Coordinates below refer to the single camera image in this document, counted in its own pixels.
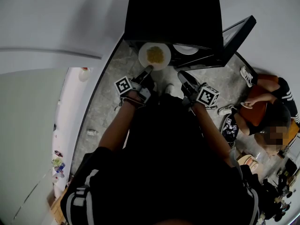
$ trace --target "plate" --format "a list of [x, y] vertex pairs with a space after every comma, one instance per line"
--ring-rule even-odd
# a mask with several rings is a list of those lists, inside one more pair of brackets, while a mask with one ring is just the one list
[[[152, 47], [155, 47], [155, 46], [157, 46], [161, 50], [163, 50], [164, 61], [162, 63], [152, 63], [151, 64], [147, 60], [147, 50]], [[168, 46], [163, 43], [145, 43], [139, 51], [139, 61], [144, 68], [146, 68], [148, 65], [152, 65], [154, 71], [162, 70], [165, 67], [167, 67], [171, 61], [171, 51], [168, 48]]]
[[248, 109], [252, 109], [253, 106], [249, 106], [249, 105], [246, 105], [245, 103], [240, 103], [243, 107], [245, 108], [248, 108]]
[[193, 55], [196, 52], [198, 52], [198, 48], [195, 47], [188, 47], [188, 46], [181, 46], [181, 45], [173, 45], [173, 47], [180, 52], [181, 54], [184, 55]]

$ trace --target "floor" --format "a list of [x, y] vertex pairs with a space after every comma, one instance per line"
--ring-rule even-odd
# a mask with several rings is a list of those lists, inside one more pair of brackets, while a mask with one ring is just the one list
[[[240, 76], [242, 66], [244, 66], [243, 62], [234, 55], [225, 67], [194, 70], [189, 73], [196, 77], [200, 83], [207, 82], [208, 85], [220, 91], [221, 94], [217, 100], [218, 107], [228, 104], [238, 105], [247, 97], [249, 92], [246, 82]], [[137, 76], [142, 69], [143, 67], [140, 65], [137, 55], [125, 42], [122, 42], [108, 65], [90, 104], [75, 148], [71, 167], [72, 174], [77, 171], [84, 154], [93, 152], [97, 148], [103, 133], [120, 108], [118, 106], [120, 102], [119, 95], [113, 83], [126, 75], [129, 78]], [[151, 76], [157, 82], [159, 93], [167, 84], [173, 83], [175, 86], [173, 95], [183, 98], [181, 83], [173, 67], [154, 71]], [[220, 128], [224, 117], [219, 117], [217, 110], [208, 110], [208, 113], [217, 128]], [[88, 129], [96, 130], [97, 134], [94, 136], [88, 135]], [[251, 154], [264, 165], [263, 172], [259, 177], [260, 180], [271, 175], [283, 162], [278, 156], [269, 157], [255, 142], [253, 135], [245, 136], [241, 131], [237, 137], [236, 147], [246, 154]]]

